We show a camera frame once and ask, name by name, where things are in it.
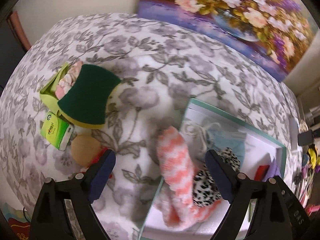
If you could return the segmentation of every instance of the floral tablecloth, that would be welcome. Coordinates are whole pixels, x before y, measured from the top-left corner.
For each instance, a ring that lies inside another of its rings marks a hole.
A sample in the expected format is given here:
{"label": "floral tablecloth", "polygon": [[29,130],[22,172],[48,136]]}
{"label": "floral tablecloth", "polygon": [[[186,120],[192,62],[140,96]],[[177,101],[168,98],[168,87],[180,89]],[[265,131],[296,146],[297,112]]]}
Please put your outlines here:
{"label": "floral tablecloth", "polygon": [[[12,74],[0,99],[0,158],[7,181],[33,211],[46,177],[80,171],[70,156],[40,136],[48,109],[39,89],[64,62],[97,64],[122,79],[109,99],[106,125],[87,132],[117,152],[113,178],[93,208],[111,238],[135,238],[160,178],[156,138],[179,127],[190,97],[217,106],[278,139],[288,148],[284,181],[293,189],[300,156],[290,151],[288,117],[295,96],[228,46],[190,30],[128,14],[96,14],[58,22]],[[67,202],[78,239],[83,238]]]}

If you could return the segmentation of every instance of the beige round sponge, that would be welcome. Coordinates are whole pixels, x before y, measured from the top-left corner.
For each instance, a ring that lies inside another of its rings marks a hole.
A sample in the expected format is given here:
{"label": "beige round sponge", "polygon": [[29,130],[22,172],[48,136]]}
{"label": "beige round sponge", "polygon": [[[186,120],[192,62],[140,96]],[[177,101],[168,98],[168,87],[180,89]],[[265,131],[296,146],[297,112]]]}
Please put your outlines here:
{"label": "beige round sponge", "polygon": [[71,142],[71,156],[76,163],[83,167],[89,167],[100,150],[101,143],[89,135],[78,135]]}

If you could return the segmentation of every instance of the leopard print fabric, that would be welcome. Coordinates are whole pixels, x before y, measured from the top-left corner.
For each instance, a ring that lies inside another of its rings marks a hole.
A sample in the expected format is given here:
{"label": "leopard print fabric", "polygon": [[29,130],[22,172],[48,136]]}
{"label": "leopard print fabric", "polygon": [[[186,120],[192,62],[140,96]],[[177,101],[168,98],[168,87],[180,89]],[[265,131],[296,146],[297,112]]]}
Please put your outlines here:
{"label": "leopard print fabric", "polygon": [[[217,152],[224,163],[229,164],[235,172],[240,171],[240,162],[232,152],[231,148],[225,148]],[[222,198],[217,184],[204,165],[193,179],[193,203],[198,207],[209,206],[216,200]]]}

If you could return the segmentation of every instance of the blue face mask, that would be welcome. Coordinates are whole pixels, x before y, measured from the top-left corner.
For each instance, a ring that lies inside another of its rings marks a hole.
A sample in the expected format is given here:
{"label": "blue face mask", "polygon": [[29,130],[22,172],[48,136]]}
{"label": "blue face mask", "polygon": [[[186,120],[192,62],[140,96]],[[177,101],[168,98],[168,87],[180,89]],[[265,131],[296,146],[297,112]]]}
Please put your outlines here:
{"label": "blue face mask", "polygon": [[244,141],[246,138],[246,133],[242,132],[227,132],[217,129],[207,130],[207,147],[208,150],[220,151],[229,147],[232,152],[237,156],[240,161],[240,168],[244,162],[245,147]]}

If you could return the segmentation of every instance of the black cable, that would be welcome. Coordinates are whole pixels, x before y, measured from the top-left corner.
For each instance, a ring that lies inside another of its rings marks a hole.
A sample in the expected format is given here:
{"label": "black cable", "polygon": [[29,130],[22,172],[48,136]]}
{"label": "black cable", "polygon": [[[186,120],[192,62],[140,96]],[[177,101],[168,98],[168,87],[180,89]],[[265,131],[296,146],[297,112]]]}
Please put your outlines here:
{"label": "black cable", "polygon": [[31,222],[27,219],[26,214],[25,214],[25,207],[23,207],[23,216],[24,219],[27,220],[27,222],[29,222],[31,224]]}

